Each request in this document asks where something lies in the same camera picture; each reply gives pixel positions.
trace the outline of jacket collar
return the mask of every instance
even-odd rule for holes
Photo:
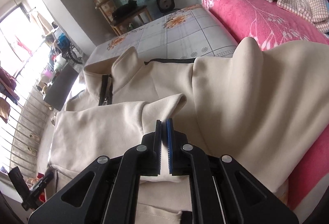
[[[87,65],[83,69],[86,89],[92,96],[99,98],[102,75],[111,75],[115,93],[127,84],[143,65],[144,62],[138,59],[135,47],[130,47],[119,57]]]

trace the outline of metal screw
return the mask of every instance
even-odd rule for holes
[[[192,149],[193,149],[193,146],[192,145],[189,145],[189,144],[183,145],[183,150],[185,150],[185,151],[190,151]]]
[[[108,158],[106,156],[100,156],[97,159],[97,162],[100,164],[105,164],[108,161]]]
[[[232,157],[230,157],[229,155],[223,155],[222,160],[225,163],[231,163],[232,162]]]
[[[147,147],[145,145],[137,145],[136,150],[139,152],[144,152],[147,150]]]

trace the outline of pink bedspread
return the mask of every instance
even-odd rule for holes
[[[329,44],[322,33],[301,17],[266,0],[202,0],[237,42],[253,37],[262,50],[293,40]],[[302,223],[329,185],[329,126],[289,176],[288,206]]]
[[[294,40],[329,44],[311,24],[276,2],[266,0],[202,0],[202,5],[220,20],[239,43],[253,37],[262,50]]]

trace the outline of beige jacket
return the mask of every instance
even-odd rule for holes
[[[125,102],[59,112],[48,168],[55,178],[46,188],[47,199],[99,155],[114,158],[140,144],[144,134],[155,131],[157,119],[175,116],[185,103],[186,97],[176,94],[153,103]],[[179,211],[191,210],[189,179],[169,175],[164,147],[162,153],[161,175],[141,177],[144,183],[139,188],[136,224],[178,224]]]
[[[103,107],[97,106],[103,74],[111,74],[113,78],[113,105],[109,108],[123,102],[153,103],[183,93],[186,104],[175,110],[175,130],[185,133],[190,143],[209,155],[232,155],[275,192],[329,123],[328,60],[327,45],[308,41],[292,41],[262,52],[254,39],[245,38],[232,58],[198,57],[193,64],[150,62],[145,65],[132,47],[120,57],[86,66],[87,89],[69,101],[65,109],[82,111],[94,107],[94,113],[100,118],[105,121],[112,118],[112,113],[101,113]],[[129,110],[124,111],[124,121],[137,127]],[[152,122],[158,116],[148,117]],[[73,123],[74,118],[67,115],[65,121]],[[100,145],[103,138],[97,135],[103,126],[93,119],[82,123],[84,128],[92,127],[88,128],[88,136]],[[109,137],[124,134],[119,125],[115,129],[108,126]],[[58,134],[65,137],[63,143],[71,140],[69,130],[61,131],[58,122],[56,130],[54,141]],[[53,166],[61,163],[67,166],[67,160],[73,162],[76,158],[70,156],[71,149],[63,144],[55,148],[54,145],[50,159]],[[116,153],[123,154],[126,146],[117,144],[115,147],[120,151]],[[114,146],[107,147],[107,151],[111,151]],[[92,149],[93,157],[103,154],[97,147]],[[62,156],[56,160],[58,164],[53,160],[56,152]],[[89,164],[84,158],[80,162],[77,173]],[[139,202],[173,212],[189,209],[183,208],[189,206],[184,202],[189,194],[181,196],[182,206],[178,203],[176,207],[173,194],[162,189],[164,185],[177,193],[180,193],[178,189],[188,192],[185,179],[179,183],[143,183]]]

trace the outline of bicycle wheel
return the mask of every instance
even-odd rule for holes
[[[80,55],[78,49],[72,43],[68,49],[68,55],[75,63],[82,65],[82,56]]]

